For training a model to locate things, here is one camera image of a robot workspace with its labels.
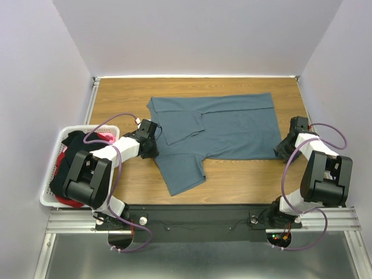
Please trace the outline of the blue-grey t-shirt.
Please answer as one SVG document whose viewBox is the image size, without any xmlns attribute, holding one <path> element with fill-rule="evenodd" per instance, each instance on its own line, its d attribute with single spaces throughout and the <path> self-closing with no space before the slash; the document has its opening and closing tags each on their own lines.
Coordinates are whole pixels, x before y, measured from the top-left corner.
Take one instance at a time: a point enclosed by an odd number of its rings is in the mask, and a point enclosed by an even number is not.
<svg viewBox="0 0 372 279">
<path fill-rule="evenodd" d="M 281 134 L 271 93 L 158 98 L 148 102 L 160 125 L 155 162 L 175 196 L 206 181 L 202 162 L 273 160 Z"/>
</svg>

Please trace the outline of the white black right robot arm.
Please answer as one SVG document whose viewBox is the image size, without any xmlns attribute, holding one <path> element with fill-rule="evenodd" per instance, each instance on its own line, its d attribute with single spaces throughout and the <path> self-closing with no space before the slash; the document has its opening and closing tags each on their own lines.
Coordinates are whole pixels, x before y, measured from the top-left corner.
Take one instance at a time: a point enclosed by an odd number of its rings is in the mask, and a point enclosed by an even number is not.
<svg viewBox="0 0 372 279">
<path fill-rule="evenodd" d="M 281 179 L 281 196 L 270 206 L 268 223 L 274 228 L 294 224 L 304 213 L 316 208 L 345 206 L 349 193 L 353 161 L 329 147 L 317 134 L 290 132 L 276 147 L 274 153 L 285 159 Z M 292 162 L 303 155 L 307 165 L 299 188 L 285 193 L 285 179 Z"/>
</svg>

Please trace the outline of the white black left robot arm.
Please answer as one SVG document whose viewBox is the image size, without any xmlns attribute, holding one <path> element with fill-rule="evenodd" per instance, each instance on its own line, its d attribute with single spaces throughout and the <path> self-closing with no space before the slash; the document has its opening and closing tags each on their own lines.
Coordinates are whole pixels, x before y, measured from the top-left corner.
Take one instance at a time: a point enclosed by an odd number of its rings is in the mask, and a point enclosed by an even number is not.
<svg viewBox="0 0 372 279">
<path fill-rule="evenodd" d="M 113 196 L 113 172 L 121 168 L 123 162 L 137 156 L 157 157 L 155 133 L 139 129 L 111 143 L 93 132 L 86 134 L 82 142 L 77 152 L 67 155 L 72 161 L 61 196 L 109 216 L 109 222 L 117 229 L 135 226 L 127 213 L 127 204 Z"/>
</svg>

